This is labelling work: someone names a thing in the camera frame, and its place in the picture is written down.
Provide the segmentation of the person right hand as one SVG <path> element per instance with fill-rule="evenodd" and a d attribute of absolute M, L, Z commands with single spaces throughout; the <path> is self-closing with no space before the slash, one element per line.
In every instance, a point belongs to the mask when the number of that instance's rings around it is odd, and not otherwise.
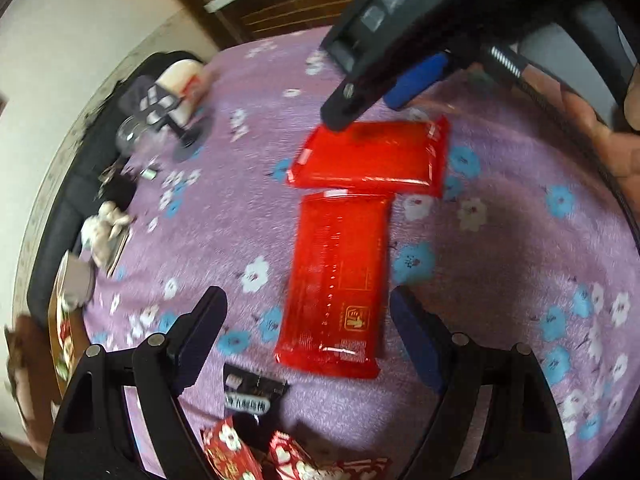
<path fill-rule="evenodd" d="M 588 136 L 639 218 L 639 133 L 612 130 L 586 100 L 539 68 L 529 65 L 523 75 L 526 82 Z"/>

